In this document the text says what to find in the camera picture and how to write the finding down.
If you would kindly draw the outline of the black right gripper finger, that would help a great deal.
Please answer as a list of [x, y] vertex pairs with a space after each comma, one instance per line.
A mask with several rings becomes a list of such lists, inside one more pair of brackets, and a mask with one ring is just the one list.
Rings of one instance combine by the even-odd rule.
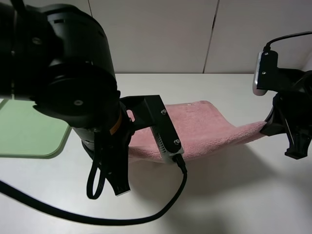
[[285, 155], [296, 160], [307, 157], [312, 141], [312, 120], [285, 118], [284, 127], [289, 141]]
[[260, 130], [260, 133], [269, 137], [279, 134], [286, 134], [289, 136], [289, 115], [290, 111], [286, 95], [275, 95], [273, 98], [272, 109], [265, 119], [266, 124]]

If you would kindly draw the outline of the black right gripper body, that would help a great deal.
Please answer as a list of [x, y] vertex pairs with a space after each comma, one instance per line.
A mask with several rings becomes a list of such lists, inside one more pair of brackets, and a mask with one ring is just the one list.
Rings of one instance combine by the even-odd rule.
[[284, 117], [312, 116], [312, 72], [282, 69], [282, 84], [273, 99], [273, 107]]

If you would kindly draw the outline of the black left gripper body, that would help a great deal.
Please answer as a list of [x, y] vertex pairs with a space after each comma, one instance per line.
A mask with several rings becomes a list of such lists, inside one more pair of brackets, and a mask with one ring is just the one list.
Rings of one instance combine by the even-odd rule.
[[110, 160], [128, 160], [131, 124], [119, 97], [75, 97], [73, 118], [73, 130], [91, 156], [100, 148]]

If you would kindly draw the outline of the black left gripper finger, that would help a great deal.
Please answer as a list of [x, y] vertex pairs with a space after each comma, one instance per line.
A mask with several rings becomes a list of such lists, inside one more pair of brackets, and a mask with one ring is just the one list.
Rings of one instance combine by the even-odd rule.
[[128, 147], [114, 147], [103, 153], [105, 176], [116, 196], [130, 191], [128, 179]]

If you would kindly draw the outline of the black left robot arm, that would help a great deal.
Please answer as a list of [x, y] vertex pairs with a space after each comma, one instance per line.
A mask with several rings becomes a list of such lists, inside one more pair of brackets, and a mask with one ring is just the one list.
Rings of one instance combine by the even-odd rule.
[[130, 119], [107, 37], [90, 15], [67, 4], [2, 3], [0, 96], [33, 101], [36, 111], [73, 128], [93, 161], [90, 199], [101, 195], [105, 182], [116, 195], [130, 190]]

